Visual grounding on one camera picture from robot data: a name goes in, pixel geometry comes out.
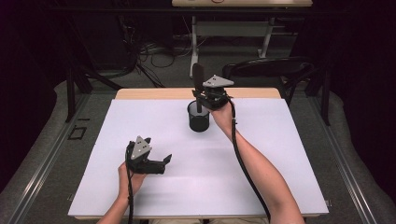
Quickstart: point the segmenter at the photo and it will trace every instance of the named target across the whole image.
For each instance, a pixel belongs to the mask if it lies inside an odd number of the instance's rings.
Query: hand
[[[221,130],[230,138],[233,129],[233,114],[231,110],[231,103],[227,103],[222,108],[217,110],[209,110],[213,119],[221,128]]]
[[[146,175],[141,175],[141,174],[133,174],[131,178],[132,182],[132,192],[134,195],[137,193],[137,191],[140,189],[140,187],[143,184],[143,180],[145,179]],[[125,162],[123,162],[120,167],[119,167],[119,197],[121,198],[128,198],[129,196],[129,191],[128,191],[128,175],[126,171],[126,165]]]

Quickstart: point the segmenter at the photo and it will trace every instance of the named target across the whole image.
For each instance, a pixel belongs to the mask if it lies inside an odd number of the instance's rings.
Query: silver metal part
[[[233,81],[225,79],[224,77],[218,77],[216,75],[214,75],[208,81],[203,83],[203,86],[208,88],[225,87],[232,85],[233,85]]]
[[[141,136],[137,136],[134,142],[134,150],[131,155],[131,160],[141,157],[143,154],[149,152],[152,147]]]

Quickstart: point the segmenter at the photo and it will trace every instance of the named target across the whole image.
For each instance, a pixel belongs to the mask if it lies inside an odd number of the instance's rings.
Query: table leg
[[[266,57],[266,53],[268,50],[268,45],[270,44],[270,39],[271,39],[271,34],[273,31],[274,24],[275,24],[275,18],[271,18],[268,22],[267,27],[265,27],[264,42],[262,43],[262,48],[258,50],[260,58]]]

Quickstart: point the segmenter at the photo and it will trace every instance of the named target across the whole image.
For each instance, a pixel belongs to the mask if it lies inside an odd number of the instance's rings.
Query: black cable
[[[232,111],[232,115],[233,115],[233,128],[232,128],[232,138],[233,138],[233,149],[235,151],[235,155],[236,158],[239,161],[239,165],[242,168],[242,171],[245,174],[245,177],[247,178],[248,183],[250,184],[250,186],[253,188],[254,192],[256,193],[257,197],[260,200],[260,203],[262,203],[262,207],[265,210],[265,214],[268,217],[268,220],[271,221],[271,214],[270,211],[268,210],[267,204],[265,204],[264,199],[262,198],[262,195],[259,193],[259,191],[257,190],[256,186],[254,185],[253,181],[250,178],[250,175],[248,174],[248,170],[245,167],[244,162],[242,161],[241,155],[239,154],[239,149],[238,149],[238,145],[236,143],[236,120],[235,120],[235,106],[233,105],[233,102],[231,101],[230,98],[228,98],[228,101],[231,104],[231,111]]]
[[[128,177],[128,192],[129,192],[129,196],[128,196],[128,204],[129,204],[129,217],[128,217],[128,224],[133,224],[132,221],[134,219],[134,192],[132,189],[132,175],[130,175],[130,169],[129,169],[129,165],[128,165],[128,155],[129,155],[129,149],[126,150],[125,152],[125,166],[126,166],[126,174]]]

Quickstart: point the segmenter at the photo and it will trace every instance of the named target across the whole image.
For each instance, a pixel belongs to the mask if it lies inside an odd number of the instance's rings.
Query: table
[[[222,3],[213,3],[211,0],[172,0],[174,7],[311,7],[312,0],[224,0]],[[258,50],[259,57],[265,58],[271,34],[275,26],[275,18],[269,21],[197,21],[192,16],[192,66],[198,63],[198,35],[210,36],[264,36],[262,48]]]
[[[285,177],[303,216],[327,214],[289,109],[277,90],[226,90],[234,97],[238,130]],[[203,133],[190,130],[187,104],[192,100],[189,88],[120,90],[107,112],[68,215],[99,218],[106,212],[117,196],[117,168],[125,148],[141,135],[152,138],[149,159],[173,157],[165,174],[149,175],[135,195],[135,218],[265,216],[232,144],[213,119]],[[289,141],[284,141],[284,134]]]

